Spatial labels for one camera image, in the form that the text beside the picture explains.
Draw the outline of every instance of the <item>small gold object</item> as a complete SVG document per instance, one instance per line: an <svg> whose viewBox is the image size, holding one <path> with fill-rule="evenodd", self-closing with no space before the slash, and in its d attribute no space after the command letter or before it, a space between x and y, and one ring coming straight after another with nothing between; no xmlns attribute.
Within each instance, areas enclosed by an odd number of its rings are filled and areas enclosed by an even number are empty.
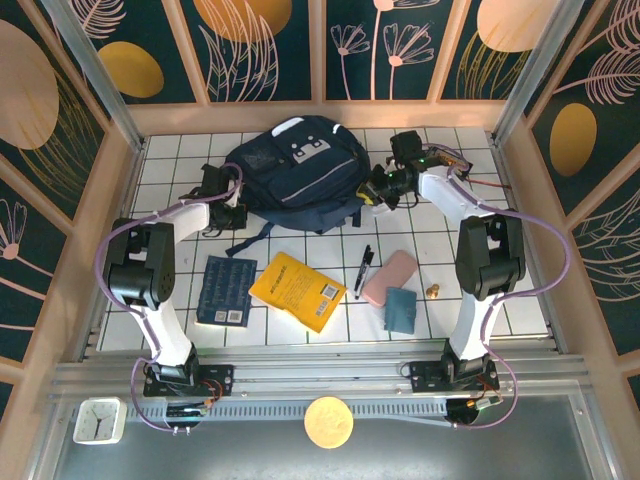
<svg viewBox="0 0 640 480"><path fill-rule="evenodd" d="M434 283L429 288L427 288L427 298L433 299L438 298L438 291L440 290L440 285Z"/></svg>

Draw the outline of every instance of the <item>pink pencil case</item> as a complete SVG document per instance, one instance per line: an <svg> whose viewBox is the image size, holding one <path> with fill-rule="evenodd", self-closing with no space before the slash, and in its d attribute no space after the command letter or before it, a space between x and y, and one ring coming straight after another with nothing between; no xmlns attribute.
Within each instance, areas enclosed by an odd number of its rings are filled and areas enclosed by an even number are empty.
<svg viewBox="0 0 640 480"><path fill-rule="evenodd" d="M382 308L387 303L387 288L401 288L418 269L418 262L404 250L398 250L362 289L363 298Z"/></svg>

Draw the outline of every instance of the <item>backpack pocket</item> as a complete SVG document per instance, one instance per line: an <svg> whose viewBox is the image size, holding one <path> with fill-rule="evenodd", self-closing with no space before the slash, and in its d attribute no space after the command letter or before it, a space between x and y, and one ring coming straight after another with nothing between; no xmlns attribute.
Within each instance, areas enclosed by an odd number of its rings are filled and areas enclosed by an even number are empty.
<svg viewBox="0 0 640 480"><path fill-rule="evenodd" d="M289 208L347 194L345 189L353 186L360 171L358 160L347 152L338 155L335 150L323 153L271 180L271 194Z"/></svg>

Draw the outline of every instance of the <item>black pen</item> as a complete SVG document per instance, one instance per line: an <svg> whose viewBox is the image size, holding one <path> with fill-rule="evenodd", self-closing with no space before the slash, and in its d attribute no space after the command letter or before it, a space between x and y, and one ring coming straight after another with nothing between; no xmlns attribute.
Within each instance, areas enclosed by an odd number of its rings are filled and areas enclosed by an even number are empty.
<svg viewBox="0 0 640 480"><path fill-rule="evenodd" d="M364 284L367 281L367 274L369 273L369 269L371 268L371 262L373 261L373 252L369 253L369 257L367 258L367 266L364 269L364 273L362 274L362 281L360 282L360 289L356 291L356 300L360 298L360 294L364 289Z"/></svg>
<svg viewBox="0 0 640 480"><path fill-rule="evenodd" d="M371 261L373 260L373 252L371 251L371 245L367 245L367 248L364 249L364 255L362 256L362 263L360 264L360 270L358 270L358 278L356 279L356 286L353 289L356 300L360 297L359 288L363 283L364 276L366 271L369 269L369 265L371 265Z"/></svg>

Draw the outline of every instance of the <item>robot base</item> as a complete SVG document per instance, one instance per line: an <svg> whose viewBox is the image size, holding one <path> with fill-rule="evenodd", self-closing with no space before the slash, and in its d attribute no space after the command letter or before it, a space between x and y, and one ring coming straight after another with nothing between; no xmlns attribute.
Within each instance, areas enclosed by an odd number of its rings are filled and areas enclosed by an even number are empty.
<svg viewBox="0 0 640 480"><path fill-rule="evenodd" d="M219 386L222 386L223 391L220 396L227 397L231 395L233 388L233 365L198 365L198 373L196 378L199 378L201 383L194 386L188 385L171 385L169 386L165 382L160 382L155 373L148 368L145 371L145 384L143 395L147 398L150 397L210 397L211 391L208 386L202 382L209 382L215 388L216 393L219 392Z"/></svg>
<svg viewBox="0 0 640 480"><path fill-rule="evenodd" d="M441 361L410 362L409 376L413 393L428 392L482 392L485 385L500 389L496 365L488 361L483 372L458 382L451 382Z"/></svg>

